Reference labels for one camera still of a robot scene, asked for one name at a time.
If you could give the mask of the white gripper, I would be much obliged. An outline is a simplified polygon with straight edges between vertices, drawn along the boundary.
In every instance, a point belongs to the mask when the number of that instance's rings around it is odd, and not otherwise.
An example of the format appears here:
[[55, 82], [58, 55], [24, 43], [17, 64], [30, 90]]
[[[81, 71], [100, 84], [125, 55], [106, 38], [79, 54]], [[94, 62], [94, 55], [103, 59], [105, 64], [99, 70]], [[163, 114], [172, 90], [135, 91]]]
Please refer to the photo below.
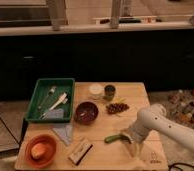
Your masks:
[[135, 121], [129, 127], [123, 129], [121, 133], [129, 139], [126, 147], [131, 156], [139, 157], [144, 145], [142, 125], [138, 121]]

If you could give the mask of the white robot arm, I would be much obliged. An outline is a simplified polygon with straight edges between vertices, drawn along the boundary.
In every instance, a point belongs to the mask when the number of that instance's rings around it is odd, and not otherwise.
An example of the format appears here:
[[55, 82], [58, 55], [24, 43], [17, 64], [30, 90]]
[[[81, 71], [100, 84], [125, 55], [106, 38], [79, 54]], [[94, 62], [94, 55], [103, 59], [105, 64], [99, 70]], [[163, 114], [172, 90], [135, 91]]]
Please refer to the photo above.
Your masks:
[[143, 143], [155, 130], [194, 153], [194, 130], [167, 119], [165, 115], [166, 109], [161, 104], [144, 107], [137, 112], [136, 120], [126, 132], [133, 142]]

